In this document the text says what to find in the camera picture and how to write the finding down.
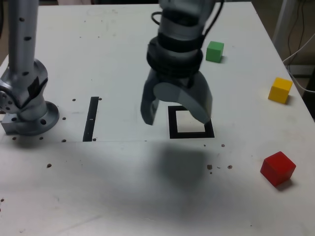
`table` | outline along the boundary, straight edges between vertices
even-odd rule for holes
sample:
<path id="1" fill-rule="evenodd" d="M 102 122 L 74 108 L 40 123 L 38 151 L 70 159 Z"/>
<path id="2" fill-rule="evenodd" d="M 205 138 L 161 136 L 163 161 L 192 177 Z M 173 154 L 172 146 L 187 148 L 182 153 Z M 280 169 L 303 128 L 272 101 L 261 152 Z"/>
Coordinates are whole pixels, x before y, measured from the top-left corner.
<path id="1" fill-rule="evenodd" d="M 276 77 L 290 77 L 252 4 L 225 4 L 206 39 L 225 43 L 223 62 L 200 69 L 214 100 L 207 139 L 169 139 L 174 104 L 160 103 L 153 126 L 141 118 L 157 10 L 40 7 L 36 58 L 61 118 L 15 141 L 0 130 L 0 235 L 314 234 L 315 125 L 294 86 L 288 105 L 267 99 Z M 92 96 L 102 98 L 96 142 L 82 142 Z M 297 165 L 279 189 L 259 172 L 277 151 Z"/>

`black square marker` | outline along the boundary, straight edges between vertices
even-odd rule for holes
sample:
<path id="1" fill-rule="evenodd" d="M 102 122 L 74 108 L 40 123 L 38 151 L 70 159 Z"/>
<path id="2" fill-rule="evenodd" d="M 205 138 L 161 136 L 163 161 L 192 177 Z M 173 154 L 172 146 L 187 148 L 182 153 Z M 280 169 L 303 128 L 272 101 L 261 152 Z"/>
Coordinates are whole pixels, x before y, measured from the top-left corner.
<path id="1" fill-rule="evenodd" d="M 170 139 L 197 139 L 197 138 L 214 138 L 211 121 L 205 124 L 205 132 L 178 132 L 177 129 L 177 111 L 187 111 L 183 106 L 168 106 L 168 125 Z"/>

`black band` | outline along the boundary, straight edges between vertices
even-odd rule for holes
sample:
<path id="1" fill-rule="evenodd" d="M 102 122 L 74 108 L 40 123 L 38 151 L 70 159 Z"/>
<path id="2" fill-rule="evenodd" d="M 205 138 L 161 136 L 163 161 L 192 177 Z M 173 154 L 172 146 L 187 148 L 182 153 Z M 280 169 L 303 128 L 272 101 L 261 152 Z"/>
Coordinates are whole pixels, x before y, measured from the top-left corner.
<path id="1" fill-rule="evenodd" d="M 158 43 L 163 48 L 176 53 L 186 53 L 200 49 L 203 42 L 202 36 L 190 41 L 181 41 L 174 38 L 170 38 L 164 35 L 163 33 L 158 33 L 157 38 Z"/>
<path id="2" fill-rule="evenodd" d="M 176 10 L 163 10 L 162 15 L 178 25 L 187 27 L 195 26 L 199 21 L 197 17 Z"/>
<path id="3" fill-rule="evenodd" d="M 199 71 L 202 62 L 202 51 L 199 50 L 194 61 L 189 64 L 169 64 L 165 59 L 161 59 L 157 55 L 157 38 L 150 41 L 147 53 L 147 61 L 150 67 L 158 73 L 173 78 L 191 77 Z"/>

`gray robot arm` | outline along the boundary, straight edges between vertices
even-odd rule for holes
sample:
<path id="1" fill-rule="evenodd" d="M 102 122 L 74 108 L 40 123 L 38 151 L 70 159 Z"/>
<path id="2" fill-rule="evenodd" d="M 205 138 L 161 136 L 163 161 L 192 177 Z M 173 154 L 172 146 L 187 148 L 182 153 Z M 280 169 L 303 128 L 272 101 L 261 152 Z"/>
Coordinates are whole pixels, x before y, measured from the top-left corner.
<path id="1" fill-rule="evenodd" d="M 36 135 L 52 128 L 58 108 L 44 100 L 45 66 L 34 59 L 39 0 L 10 0 L 9 65 L 0 79 L 1 124 L 7 134 Z"/>
<path id="2" fill-rule="evenodd" d="M 159 1 L 163 11 L 158 35 L 148 46 L 147 61 L 152 69 L 141 102 L 142 118 L 147 124 L 153 124 L 160 100 L 182 104 L 203 124 L 210 121 L 212 96 L 199 72 L 203 58 L 201 47 L 223 2 L 221 0 L 214 20 L 203 34 L 214 0 Z"/>

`yellow cube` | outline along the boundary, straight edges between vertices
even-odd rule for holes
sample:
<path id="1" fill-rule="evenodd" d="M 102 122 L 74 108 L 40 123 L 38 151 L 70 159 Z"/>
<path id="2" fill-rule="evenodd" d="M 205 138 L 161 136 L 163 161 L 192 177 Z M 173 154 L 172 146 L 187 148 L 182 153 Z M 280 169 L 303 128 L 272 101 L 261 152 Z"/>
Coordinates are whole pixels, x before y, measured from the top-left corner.
<path id="1" fill-rule="evenodd" d="M 276 78 L 269 93 L 269 100 L 285 104 L 293 82 L 282 78 Z"/>

